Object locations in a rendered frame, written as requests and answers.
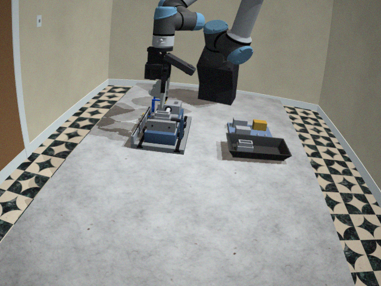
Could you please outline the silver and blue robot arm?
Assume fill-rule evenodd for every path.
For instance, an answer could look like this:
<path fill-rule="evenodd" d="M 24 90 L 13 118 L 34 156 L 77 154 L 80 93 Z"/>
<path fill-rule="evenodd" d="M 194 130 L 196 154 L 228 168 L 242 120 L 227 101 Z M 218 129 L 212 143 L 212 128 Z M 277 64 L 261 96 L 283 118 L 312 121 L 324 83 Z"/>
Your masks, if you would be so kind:
<path fill-rule="evenodd" d="M 160 0 L 154 14 L 152 46 L 171 48 L 174 46 L 175 30 L 201 30 L 205 38 L 204 60 L 211 66 L 222 67 L 243 64 L 248 61 L 253 49 L 250 37 L 263 0 L 241 0 L 232 29 L 223 20 L 205 23 L 201 13 L 191 12 L 188 6 L 197 0 Z M 155 37 L 158 36 L 158 37 Z M 213 47 L 214 46 L 214 47 Z M 196 68 L 168 53 L 164 61 L 192 76 Z"/>

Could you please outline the yellow block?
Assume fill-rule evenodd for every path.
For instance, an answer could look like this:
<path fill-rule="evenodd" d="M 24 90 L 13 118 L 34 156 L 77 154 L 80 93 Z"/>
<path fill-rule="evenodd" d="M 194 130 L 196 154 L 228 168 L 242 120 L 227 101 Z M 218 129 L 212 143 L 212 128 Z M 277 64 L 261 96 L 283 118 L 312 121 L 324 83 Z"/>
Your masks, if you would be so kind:
<path fill-rule="evenodd" d="M 266 131 L 266 129 L 267 129 L 267 122 L 265 120 L 255 120 L 255 119 L 253 119 L 252 128 L 253 128 L 253 130 Z"/>

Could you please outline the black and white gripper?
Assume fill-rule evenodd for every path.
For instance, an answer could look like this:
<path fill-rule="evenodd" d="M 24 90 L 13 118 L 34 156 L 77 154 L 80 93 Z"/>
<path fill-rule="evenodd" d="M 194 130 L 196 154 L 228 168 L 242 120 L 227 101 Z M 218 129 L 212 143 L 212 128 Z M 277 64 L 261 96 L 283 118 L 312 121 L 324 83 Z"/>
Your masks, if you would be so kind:
<path fill-rule="evenodd" d="M 155 48 L 149 46 L 148 62 L 145 64 L 145 76 L 144 79 L 156 80 L 152 89 L 149 90 L 150 96 L 160 99 L 160 110 L 162 110 L 165 101 L 168 98 L 168 91 L 170 85 L 171 64 L 164 61 L 163 58 L 167 52 L 172 51 L 171 48 Z M 158 52 L 159 53 L 158 53 Z M 160 54 L 160 52 L 162 54 Z M 150 62 L 151 60 L 151 62 Z M 168 80 L 167 80 L 168 79 Z"/>

